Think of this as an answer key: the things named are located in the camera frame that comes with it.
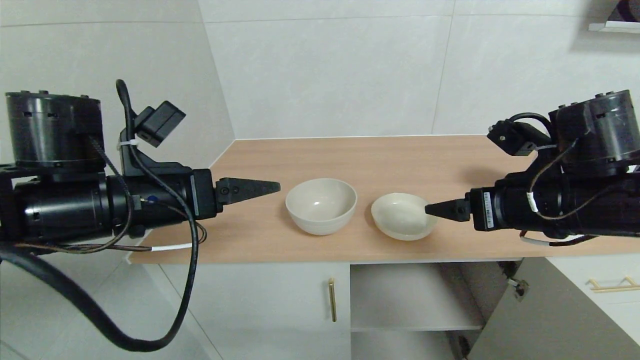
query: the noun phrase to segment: wooden countertop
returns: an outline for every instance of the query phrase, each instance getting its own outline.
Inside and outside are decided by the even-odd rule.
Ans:
[[[390,192],[412,193],[430,202],[458,199],[472,187],[492,186],[533,160],[504,154],[484,136],[407,136],[238,140],[212,167],[214,180],[243,177],[279,181],[282,191],[225,206],[203,220],[209,238],[199,263],[261,261],[464,260],[640,252],[640,240],[597,238],[552,248],[523,243],[516,230],[475,231],[472,222],[440,219],[426,238],[404,242],[382,234],[371,204]],[[312,236],[298,229],[285,208],[287,192],[316,177],[334,177],[358,192],[356,213],[335,234]],[[189,241],[187,223],[156,229],[142,245]],[[189,250],[142,252],[132,263],[188,263]]]

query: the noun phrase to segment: open cabinet shelf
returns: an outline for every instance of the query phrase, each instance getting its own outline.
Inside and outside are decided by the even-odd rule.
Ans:
[[[458,265],[351,266],[351,331],[476,330],[484,325]]]
[[[442,331],[367,331],[351,333],[351,360],[454,360]]]

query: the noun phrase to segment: white bowl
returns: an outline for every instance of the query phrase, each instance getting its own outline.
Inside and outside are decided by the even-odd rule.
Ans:
[[[313,179],[291,189],[285,205],[300,229],[314,235],[329,235],[349,222],[357,202],[356,190],[344,181]]]
[[[394,239],[413,241],[427,236],[438,218],[427,215],[429,203],[408,193],[388,193],[371,205],[371,215],[378,229]]]

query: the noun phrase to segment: barcode label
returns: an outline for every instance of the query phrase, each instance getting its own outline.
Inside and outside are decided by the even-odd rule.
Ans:
[[[491,229],[493,227],[493,210],[491,209],[491,194],[483,193],[484,195],[484,217],[486,219],[486,228]]]

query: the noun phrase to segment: white wall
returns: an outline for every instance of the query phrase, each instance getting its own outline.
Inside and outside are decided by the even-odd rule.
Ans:
[[[600,92],[640,104],[617,0],[199,0],[237,138],[486,133]]]
[[[134,108],[169,100],[186,119],[158,148],[159,161],[208,167],[233,141],[202,16],[195,0],[0,0],[0,90],[88,94],[102,101],[106,150],[119,163],[123,110],[115,80]],[[0,163],[12,161],[0,106]],[[131,336],[168,330],[175,309],[120,252],[44,256],[75,279]],[[108,343],[65,299],[10,264],[0,266],[0,354],[24,359],[208,359],[187,327],[170,346],[132,354]]]

